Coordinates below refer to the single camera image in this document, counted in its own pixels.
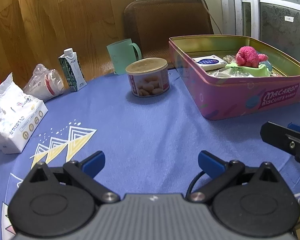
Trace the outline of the green white drink carton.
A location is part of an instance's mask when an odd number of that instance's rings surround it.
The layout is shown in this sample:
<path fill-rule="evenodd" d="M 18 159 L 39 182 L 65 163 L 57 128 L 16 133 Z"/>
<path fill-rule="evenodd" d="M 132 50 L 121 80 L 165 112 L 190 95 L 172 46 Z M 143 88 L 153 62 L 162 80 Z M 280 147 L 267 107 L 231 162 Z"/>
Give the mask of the green white drink carton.
<path fill-rule="evenodd" d="M 66 81 L 73 92 L 77 92 L 87 85 L 77 53 L 73 51 L 72 48 L 65 49 L 63 55 L 61 55 L 58 60 Z"/>

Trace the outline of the biscuit can tan lid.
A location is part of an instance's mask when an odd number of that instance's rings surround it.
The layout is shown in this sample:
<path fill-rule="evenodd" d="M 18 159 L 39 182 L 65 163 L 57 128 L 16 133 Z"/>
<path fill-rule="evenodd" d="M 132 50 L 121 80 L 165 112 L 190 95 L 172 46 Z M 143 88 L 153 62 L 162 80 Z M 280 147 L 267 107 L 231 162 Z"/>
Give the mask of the biscuit can tan lid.
<path fill-rule="evenodd" d="M 150 57 L 126 67 L 132 93 L 140 98 L 163 94 L 170 88 L 168 62 Z"/>

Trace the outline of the pink macaron biscuit tin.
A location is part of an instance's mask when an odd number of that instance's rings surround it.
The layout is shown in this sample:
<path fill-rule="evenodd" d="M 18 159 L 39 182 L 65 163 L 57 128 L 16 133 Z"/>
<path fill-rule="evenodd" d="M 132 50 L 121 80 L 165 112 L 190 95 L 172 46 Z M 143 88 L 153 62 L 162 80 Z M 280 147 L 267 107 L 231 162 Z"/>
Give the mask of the pink macaron biscuit tin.
<path fill-rule="evenodd" d="M 300 62 L 286 53 L 247 36 L 190 35 L 169 40 L 171 60 L 202 116 L 221 120 L 300 102 Z M 276 77 L 209 75 L 194 57 L 235 54 L 252 46 L 266 54 Z"/>

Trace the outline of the brown chair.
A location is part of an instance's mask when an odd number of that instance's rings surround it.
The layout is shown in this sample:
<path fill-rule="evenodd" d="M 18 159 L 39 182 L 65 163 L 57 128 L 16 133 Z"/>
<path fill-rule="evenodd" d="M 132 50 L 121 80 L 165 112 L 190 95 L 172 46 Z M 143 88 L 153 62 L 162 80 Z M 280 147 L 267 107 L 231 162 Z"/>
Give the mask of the brown chair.
<path fill-rule="evenodd" d="M 125 35 L 136 43 L 142 57 L 171 62 L 169 38 L 213 34 L 201 0 L 139 0 L 123 12 Z"/>

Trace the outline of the green cloth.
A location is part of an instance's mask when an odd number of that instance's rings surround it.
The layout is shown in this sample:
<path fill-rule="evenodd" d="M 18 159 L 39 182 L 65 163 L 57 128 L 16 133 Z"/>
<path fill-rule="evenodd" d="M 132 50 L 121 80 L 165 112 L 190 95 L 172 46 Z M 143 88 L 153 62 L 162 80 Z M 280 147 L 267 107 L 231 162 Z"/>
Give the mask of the green cloth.
<path fill-rule="evenodd" d="M 253 76 L 253 77 L 269 77 L 270 71 L 265 64 L 260 64 L 257 68 L 239 66 L 235 62 L 226 64 L 226 69 L 231 69 L 235 71 L 239 71 L 243 73 L 245 76 Z"/>

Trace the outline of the white tissue pack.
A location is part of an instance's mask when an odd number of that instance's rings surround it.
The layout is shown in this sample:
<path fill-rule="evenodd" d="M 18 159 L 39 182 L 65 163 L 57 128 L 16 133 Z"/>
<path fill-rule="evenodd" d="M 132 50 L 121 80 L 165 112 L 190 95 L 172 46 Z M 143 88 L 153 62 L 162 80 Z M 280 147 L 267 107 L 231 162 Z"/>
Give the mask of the white tissue pack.
<path fill-rule="evenodd" d="M 27 95 L 10 74 L 0 84 L 0 149 L 4 154 L 21 153 L 48 112 L 42 100 Z"/>

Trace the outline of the pink fluffy sock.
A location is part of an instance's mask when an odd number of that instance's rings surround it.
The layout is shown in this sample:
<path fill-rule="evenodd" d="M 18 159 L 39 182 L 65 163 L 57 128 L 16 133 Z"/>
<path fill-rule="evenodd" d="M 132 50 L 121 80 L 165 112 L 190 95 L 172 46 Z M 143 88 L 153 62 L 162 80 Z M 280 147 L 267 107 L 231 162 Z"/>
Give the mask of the pink fluffy sock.
<path fill-rule="evenodd" d="M 259 54 L 251 46 L 243 46 L 235 55 L 235 61 L 238 66 L 258 68 L 261 62 L 268 60 L 267 55 Z"/>

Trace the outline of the wooden board panel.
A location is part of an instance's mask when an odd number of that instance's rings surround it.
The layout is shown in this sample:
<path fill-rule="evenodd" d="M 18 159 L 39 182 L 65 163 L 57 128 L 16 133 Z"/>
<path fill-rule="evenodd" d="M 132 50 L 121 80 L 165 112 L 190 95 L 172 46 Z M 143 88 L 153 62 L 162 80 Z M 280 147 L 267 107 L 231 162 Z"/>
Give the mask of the wooden board panel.
<path fill-rule="evenodd" d="M 0 0 L 0 80 L 23 87 L 39 63 L 60 70 L 67 48 L 86 80 L 112 73 L 107 46 L 124 39 L 123 11 L 134 0 Z"/>

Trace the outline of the bagged paper cups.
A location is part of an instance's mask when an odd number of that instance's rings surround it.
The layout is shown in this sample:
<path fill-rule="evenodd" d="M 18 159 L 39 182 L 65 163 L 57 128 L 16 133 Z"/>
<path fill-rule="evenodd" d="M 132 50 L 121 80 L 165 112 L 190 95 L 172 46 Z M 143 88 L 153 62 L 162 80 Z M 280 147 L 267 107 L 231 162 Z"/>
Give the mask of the bagged paper cups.
<path fill-rule="evenodd" d="M 55 69 L 47 69 L 43 64 L 37 64 L 23 92 L 44 102 L 62 95 L 64 84 Z"/>

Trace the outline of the small white tissue packet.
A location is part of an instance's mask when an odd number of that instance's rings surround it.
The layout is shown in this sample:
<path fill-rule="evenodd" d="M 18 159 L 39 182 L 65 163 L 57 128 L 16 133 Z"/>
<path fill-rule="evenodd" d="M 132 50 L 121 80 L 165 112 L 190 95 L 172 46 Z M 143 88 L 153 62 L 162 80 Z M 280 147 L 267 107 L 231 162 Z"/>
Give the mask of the small white tissue packet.
<path fill-rule="evenodd" d="M 206 72 L 221 69 L 228 64 L 216 55 L 194 57 L 192 60 Z"/>

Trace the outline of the green plastic mug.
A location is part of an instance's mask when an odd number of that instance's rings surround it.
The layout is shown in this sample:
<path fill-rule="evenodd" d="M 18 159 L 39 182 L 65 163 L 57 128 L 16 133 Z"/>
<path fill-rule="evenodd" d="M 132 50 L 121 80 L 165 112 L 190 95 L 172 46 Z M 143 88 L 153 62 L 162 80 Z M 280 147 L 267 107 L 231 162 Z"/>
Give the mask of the green plastic mug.
<path fill-rule="evenodd" d="M 107 50 L 117 75 L 125 74 L 128 65 L 142 59 L 139 46 L 130 38 L 107 45 Z"/>

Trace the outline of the blue patterned tablecloth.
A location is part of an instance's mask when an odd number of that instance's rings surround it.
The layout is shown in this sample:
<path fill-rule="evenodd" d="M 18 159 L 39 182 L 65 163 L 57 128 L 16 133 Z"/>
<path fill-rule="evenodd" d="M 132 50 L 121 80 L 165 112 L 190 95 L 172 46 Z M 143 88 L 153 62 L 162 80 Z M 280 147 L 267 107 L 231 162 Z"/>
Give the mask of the blue patterned tablecloth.
<path fill-rule="evenodd" d="M 65 92 L 46 103 L 47 114 L 21 154 L 0 150 L 0 239 L 10 238 L 2 207 L 8 204 L 31 169 L 35 154 L 75 135 L 90 139 L 73 156 L 82 160 L 101 150 L 106 165 L 96 180 L 123 196 L 126 193 L 185 193 L 200 171 L 202 150 L 248 166 L 273 163 L 300 200 L 300 164 L 260 137 L 268 121 L 300 125 L 300 103 L 231 119 L 202 117 L 179 74 L 168 74 L 170 89 L 152 98 L 131 93 L 128 77 L 107 75 L 78 92 Z"/>

